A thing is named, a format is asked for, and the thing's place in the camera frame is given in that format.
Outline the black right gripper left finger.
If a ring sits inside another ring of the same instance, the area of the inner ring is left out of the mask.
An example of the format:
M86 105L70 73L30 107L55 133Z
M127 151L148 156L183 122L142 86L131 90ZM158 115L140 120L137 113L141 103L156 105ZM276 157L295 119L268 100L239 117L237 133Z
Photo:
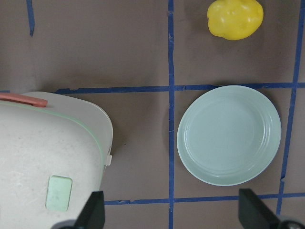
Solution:
M105 224L103 191L92 192L75 221L76 229L102 229Z

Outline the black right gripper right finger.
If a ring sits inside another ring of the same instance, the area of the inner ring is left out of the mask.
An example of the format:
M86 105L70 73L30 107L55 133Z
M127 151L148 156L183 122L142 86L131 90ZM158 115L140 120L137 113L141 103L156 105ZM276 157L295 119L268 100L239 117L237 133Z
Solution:
M244 229L276 229L279 218L249 188L239 189L238 219Z

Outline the green plate near right arm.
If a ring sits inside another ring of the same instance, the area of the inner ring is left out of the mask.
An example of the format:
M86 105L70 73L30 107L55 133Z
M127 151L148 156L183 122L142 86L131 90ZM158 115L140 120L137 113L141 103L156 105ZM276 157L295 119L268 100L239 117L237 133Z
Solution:
M185 111L177 130L177 150L195 178L234 186L260 175L280 146L282 125L271 100L239 85L212 89Z

